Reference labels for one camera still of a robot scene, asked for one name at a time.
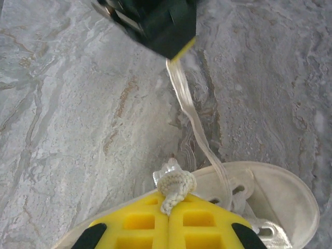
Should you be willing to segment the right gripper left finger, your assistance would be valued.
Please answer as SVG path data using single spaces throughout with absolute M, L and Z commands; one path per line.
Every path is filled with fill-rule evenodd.
M 78 248 L 167 248 L 164 197 L 154 192 L 94 220 L 77 239 Z

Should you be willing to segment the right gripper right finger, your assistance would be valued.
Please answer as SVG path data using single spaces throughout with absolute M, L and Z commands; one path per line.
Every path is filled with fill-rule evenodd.
M 266 248 L 241 216 L 189 194 L 169 216 L 169 248 Z

